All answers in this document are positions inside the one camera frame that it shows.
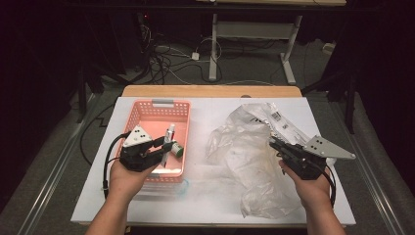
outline gray carpet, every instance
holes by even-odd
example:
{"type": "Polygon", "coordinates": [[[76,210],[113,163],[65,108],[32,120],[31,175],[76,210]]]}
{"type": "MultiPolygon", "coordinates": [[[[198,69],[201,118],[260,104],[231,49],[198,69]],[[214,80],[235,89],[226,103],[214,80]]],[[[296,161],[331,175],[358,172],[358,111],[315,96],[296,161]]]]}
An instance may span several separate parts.
{"type": "MultiPolygon", "coordinates": [[[[323,43],[315,41],[309,45],[296,45],[290,63],[298,81],[303,88],[317,81],[326,66],[329,56],[321,52],[323,43]]],[[[177,47],[190,55],[192,52],[185,47],[177,47]]],[[[255,49],[240,55],[240,51],[224,50],[219,65],[222,71],[220,84],[235,85],[287,85],[279,52],[283,52],[284,42],[276,42],[267,49],[255,49]]],[[[177,64],[186,59],[169,57],[177,64]]],[[[204,77],[208,77],[208,65],[198,63],[203,69],[204,77]]],[[[165,84],[208,84],[201,80],[198,67],[187,67],[166,76],[165,84]]],[[[140,82],[150,81],[147,76],[140,82]]],[[[56,126],[50,134],[36,159],[33,161],[21,185],[16,190],[7,207],[0,214],[0,234],[83,234],[85,225],[70,222],[83,183],[89,171],[88,163],[82,158],[79,138],[82,130],[90,120],[115,101],[122,91],[122,86],[103,78],[105,92],[102,95],[91,95],[88,114],[83,123],[76,123],[78,110],[76,97],[73,98],[72,111],[56,126]],[[75,139],[71,148],[67,144],[70,138],[75,139]],[[48,188],[51,197],[46,198],[38,208],[38,216],[31,217],[31,223],[24,223],[36,198],[42,191],[45,182],[53,172],[55,164],[68,153],[63,163],[62,174],[56,177],[56,187],[48,188]]],[[[364,107],[358,97],[355,102],[353,118],[355,134],[347,133],[343,124],[343,103],[329,103],[325,93],[312,92],[306,95],[311,110],[322,135],[332,142],[354,152],[362,161],[337,161],[336,170],[344,186],[347,199],[352,207],[357,224],[346,228],[347,234],[409,234],[414,231],[415,203],[410,191],[400,178],[397,170],[376,137],[364,107]]],[[[83,151],[89,161],[93,161],[95,153],[105,133],[105,125],[109,121],[112,109],[108,109],[93,120],[83,138],[83,151]]],[[[195,229],[195,228],[135,228],[139,234],[304,234],[304,230],[285,229],[195,229]]]]}

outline white desk frame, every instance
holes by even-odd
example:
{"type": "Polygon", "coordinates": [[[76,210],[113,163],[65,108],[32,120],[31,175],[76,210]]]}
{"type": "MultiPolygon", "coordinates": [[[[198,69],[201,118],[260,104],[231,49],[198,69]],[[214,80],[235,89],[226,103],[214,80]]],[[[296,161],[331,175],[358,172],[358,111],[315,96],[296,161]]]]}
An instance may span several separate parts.
{"type": "MultiPolygon", "coordinates": [[[[318,5],[321,7],[344,6],[346,0],[212,0],[225,3],[255,3],[255,4],[281,4],[310,6],[318,5]]],[[[219,22],[217,14],[213,15],[212,21],[212,43],[208,79],[216,80],[217,50],[216,39],[221,37],[245,37],[245,38],[264,38],[264,39],[288,39],[288,47],[285,53],[280,54],[281,63],[287,77],[288,84],[296,85],[293,70],[290,65],[290,55],[296,42],[297,34],[300,29],[302,16],[296,16],[294,23],[230,23],[219,22]]]]}
{"type": "Polygon", "coordinates": [[[290,66],[290,55],[296,42],[297,34],[300,29],[302,16],[297,16],[295,23],[231,23],[219,22],[217,14],[213,14],[212,34],[211,34],[211,56],[209,65],[209,80],[216,80],[217,50],[216,40],[221,37],[245,37],[245,38],[265,38],[265,39],[289,39],[287,51],[280,54],[281,63],[287,81],[290,85],[296,85],[293,70],[290,66]]]}

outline pink basket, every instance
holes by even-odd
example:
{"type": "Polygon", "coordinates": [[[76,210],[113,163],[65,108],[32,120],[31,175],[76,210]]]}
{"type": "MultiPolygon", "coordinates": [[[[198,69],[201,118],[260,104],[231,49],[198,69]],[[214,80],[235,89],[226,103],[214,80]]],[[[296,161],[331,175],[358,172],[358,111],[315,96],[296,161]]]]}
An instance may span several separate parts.
{"type": "MultiPolygon", "coordinates": [[[[159,165],[146,179],[150,182],[182,182],[186,159],[186,144],[190,120],[190,102],[178,100],[137,100],[131,109],[124,133],[140,125],[153,139],[165,136],[171,124],[175,124],[174,140],[184,148],[183,156],[176,158],[171,152],[165,167],[159,165]]],[[[123,140],[116,156],[119,156],[123,140]]]]}

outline wrist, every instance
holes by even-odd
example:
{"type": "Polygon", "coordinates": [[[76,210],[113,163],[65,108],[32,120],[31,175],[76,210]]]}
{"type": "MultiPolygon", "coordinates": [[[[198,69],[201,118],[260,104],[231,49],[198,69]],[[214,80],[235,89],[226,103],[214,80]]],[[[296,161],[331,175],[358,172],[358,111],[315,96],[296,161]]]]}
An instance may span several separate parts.
{"type": "Polygon", "coordinates": [[[302,201],[301,203],[307,213],[333,212],[333,208],[330,201],[319,203],[306,203],[302,201]]]}
{"type": "Polygon", "coordinates": [[[125,195],[118,195],[115,193],[111,193],[107,197],[106,202],[116,205],[117,207],[121,208],[128,208],[129,203],[131,202],[131,199],[126,197],[125,195]]]}

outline human hand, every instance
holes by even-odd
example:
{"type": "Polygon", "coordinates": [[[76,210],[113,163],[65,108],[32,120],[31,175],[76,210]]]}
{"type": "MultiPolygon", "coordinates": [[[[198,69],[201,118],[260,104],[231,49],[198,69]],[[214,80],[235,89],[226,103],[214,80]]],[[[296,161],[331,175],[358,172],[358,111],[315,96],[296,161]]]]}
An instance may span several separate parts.
{"type": "Polygon", "coordinates": [[[302,180],[282,160],[279,161],[279,165],[294,180],[297,193],[306,210],[318,211],[331,208],[330,184],[323,175],[315,180],[302,180]]]}
{"type": "Polygon", "coordinates": [[[108,197],[128,204],[143,187],[146,177],[157,166],[156,164],[142,172],[136,172],[126,169],[119,160],[114,160],[110,171],[110,193],[108,197]]]}

